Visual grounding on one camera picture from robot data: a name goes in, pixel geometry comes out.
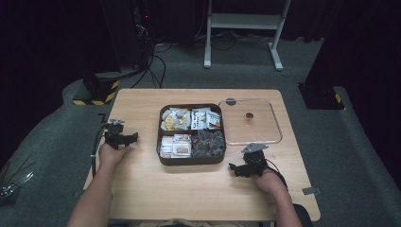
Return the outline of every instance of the human arm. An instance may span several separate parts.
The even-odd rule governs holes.
[[[265,169],[262,176],[253,175],[259,188],[271,194],[276,205],[276,222],[278,227],[302,226],[295,211],[292,198],[280,178],[270,169]]]
[[[112,205],[113,171],[130,150],[131,147],[115,150],[108,144],[100,147],[97,173],[75,206],[67,226],[107,226]]]

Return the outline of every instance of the hand-mounted controller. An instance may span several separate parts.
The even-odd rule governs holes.
[[[118,149],[119,145],[128,146],[133,142],[137,142],[138,140],[138,132],[132,135],[123,135],[124,126],[122,120],[110,120],[112,123],[108,123],[106,125],[107,131],[104,132],[105,142],[112,146],[114,149]]]
[[[236,166],[234,164],[229,164],[230,169],[234,171],[234,174],[237,177],[251,177],[253,174],[257,174],[262,176],[263,171],[268,168],[272,170],[283,182],[284,186],[287,187],[286,180],[283,175],[278,171],[278,169],[274,169],[269,167],[267,159],[265,158],[265,154],[263,153],[263,149],[267,148],[266,145],[261,144],[249,144],[245,147],[241,152],[244,153],[244,161],[246,165]]]

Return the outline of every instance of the shelf leg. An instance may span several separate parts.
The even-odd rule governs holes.
[[[210,44],[212,36],[212,0],[209,0],[209,9],[207,13],[207,33],[206,33],[206,45],[204,47],[204,68],[210,68],[212,66],[212,46]]]
[[[273,43],[269,43],[269,51],[271,53],[271,57],[273,58],[273,61],[274,61],[274,66],[277,71],[283,71],[283,64],[281,63],[280,57],[278,56],[278,52],[277,52],[277,45],[278,45],[278,41],[280,40],[284,22],[286,21],[286,18],[287,18],[287,12],[288,12],[290,3],[291,3],[291,0],[286,0],[283,11],[281,13],[280,22],[278,23],[277,30],[274,35]]]

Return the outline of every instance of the glass lid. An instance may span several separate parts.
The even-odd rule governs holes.
[[[220,101],[228,145],[277,144],[282,138],[274,109],[265,98]]]

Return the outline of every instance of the food compartment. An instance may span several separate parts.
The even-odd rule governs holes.
[[[160,111],[157,154],[166,166],[210,165],[224,159],[226,142],[216,104],[168,105]]]

